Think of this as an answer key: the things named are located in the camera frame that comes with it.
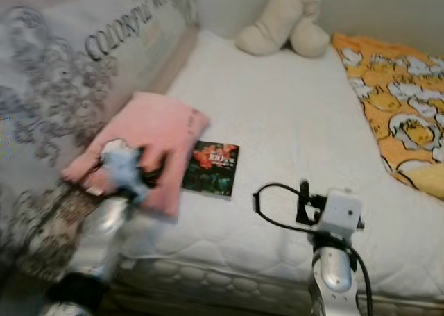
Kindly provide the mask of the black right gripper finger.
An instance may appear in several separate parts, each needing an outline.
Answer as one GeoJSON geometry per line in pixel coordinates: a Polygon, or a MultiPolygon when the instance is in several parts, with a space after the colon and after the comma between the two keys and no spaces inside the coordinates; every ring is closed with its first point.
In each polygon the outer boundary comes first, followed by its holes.
{"type": "Polygon", "coordinates": [[[307,214],[307,207],[310,202],[311,193],[309,192],[308,180],[301,180],[299,183],[299,190],[297,192],[297,223],[304,225],[311,225],[311,219],[307,214]]]}

